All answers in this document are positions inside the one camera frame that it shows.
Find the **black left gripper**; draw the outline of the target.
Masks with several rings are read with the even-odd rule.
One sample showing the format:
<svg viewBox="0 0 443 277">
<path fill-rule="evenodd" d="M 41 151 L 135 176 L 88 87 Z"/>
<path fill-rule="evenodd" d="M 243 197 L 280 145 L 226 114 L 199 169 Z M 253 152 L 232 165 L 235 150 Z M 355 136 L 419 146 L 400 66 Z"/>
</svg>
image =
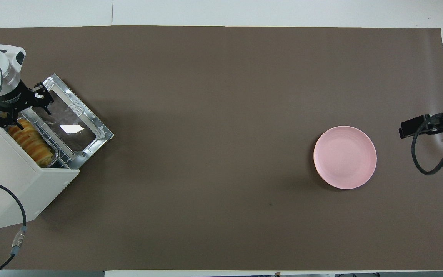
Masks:
<svg viewBox="0 0 443 277">
<path fill-rule="evenodd" d="M 42 108 L 48 115 L 52 115 L 48 107 L 53 102 L 54 99 L 43 83 L 36 84 L 32 91 L 20 80 L 14 88 L 4 88 L 0 93 L 0 127 L 14 125 L 16 114 L 32 106 Z"/>
</svg>

